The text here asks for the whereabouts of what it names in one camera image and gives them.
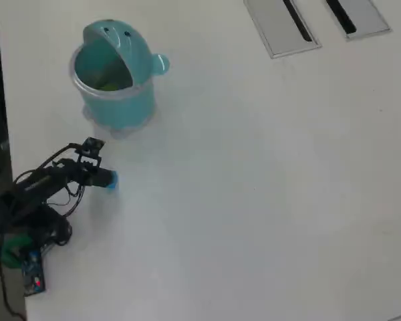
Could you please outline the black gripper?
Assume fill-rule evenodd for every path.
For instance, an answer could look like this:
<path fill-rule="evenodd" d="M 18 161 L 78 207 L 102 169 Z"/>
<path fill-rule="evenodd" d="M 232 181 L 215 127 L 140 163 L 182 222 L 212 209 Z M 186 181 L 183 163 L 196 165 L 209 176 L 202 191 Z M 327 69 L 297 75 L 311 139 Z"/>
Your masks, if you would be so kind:
<path fill-rule="evenodd" d="M 76 167 L 76 182 L 83 186 L 116 188 L 116 171 L 98 167 Z"/>

